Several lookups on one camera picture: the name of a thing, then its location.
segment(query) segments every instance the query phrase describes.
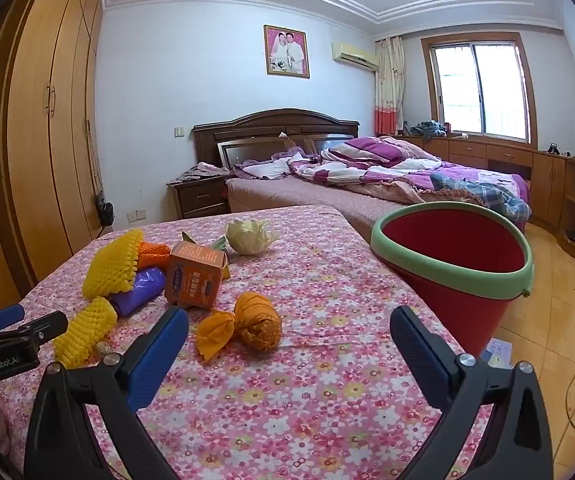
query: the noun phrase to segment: groom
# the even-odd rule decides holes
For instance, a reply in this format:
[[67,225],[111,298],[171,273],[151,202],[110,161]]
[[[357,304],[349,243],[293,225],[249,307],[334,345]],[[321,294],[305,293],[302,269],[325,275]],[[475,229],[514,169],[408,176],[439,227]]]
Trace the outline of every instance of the groom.
[[294,41],[294,35],[291,32],[286,33],[287,37],[287,59],[290,66],[290,72],[296,74],[303,73],[303,50],[301,45]]

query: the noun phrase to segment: metal bolt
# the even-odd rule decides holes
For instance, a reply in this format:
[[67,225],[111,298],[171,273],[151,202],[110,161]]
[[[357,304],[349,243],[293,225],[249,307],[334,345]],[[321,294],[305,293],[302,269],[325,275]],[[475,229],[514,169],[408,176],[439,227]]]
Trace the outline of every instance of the metal bolt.
[[463,366],[474,366],[476,364],[476,357],[472,354],[461,354],[458,356],[458,362]]
[[49,363],[47,365],[46,371],[50,375],[57,374],[61,371],[61,364],[60,363]]
[[106,366],[116,366],[120,363],[121,356],[117,353],[107,354],[103,357],[103,364]]
[[531,374],[534,371],[534,367],[527,361],[521,361],[519,363],[519,370],[521,370],[524,374]]

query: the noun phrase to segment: headboard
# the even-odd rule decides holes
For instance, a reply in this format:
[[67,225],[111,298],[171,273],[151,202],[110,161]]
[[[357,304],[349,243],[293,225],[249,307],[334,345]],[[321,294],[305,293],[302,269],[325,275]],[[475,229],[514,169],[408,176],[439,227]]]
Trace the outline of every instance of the headboard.
[[339,121],[309,110],[279,108],[234,121],[199,124],[192,133],[196,160],[231,168],[248,158],[267,160],[273,153],[294,145],[306,153],[320,152],[330,144],[358,137],[359,123]]

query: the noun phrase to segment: picture frame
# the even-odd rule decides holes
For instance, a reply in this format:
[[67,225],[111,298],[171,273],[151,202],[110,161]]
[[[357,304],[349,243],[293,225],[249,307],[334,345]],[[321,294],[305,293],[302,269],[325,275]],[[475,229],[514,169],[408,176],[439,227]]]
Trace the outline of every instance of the picture frame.
[[305,33],[292,28],[264,25],[267,75],[310,78]]

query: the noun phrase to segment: floral curtain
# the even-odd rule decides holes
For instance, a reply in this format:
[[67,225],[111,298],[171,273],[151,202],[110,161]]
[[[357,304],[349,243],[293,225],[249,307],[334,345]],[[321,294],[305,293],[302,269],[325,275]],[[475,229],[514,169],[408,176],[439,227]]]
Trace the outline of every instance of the floral curtain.
[[405,55],[401,38],[376,42],[376,118],[377,136],[392,135],[403,129],[403,91]]

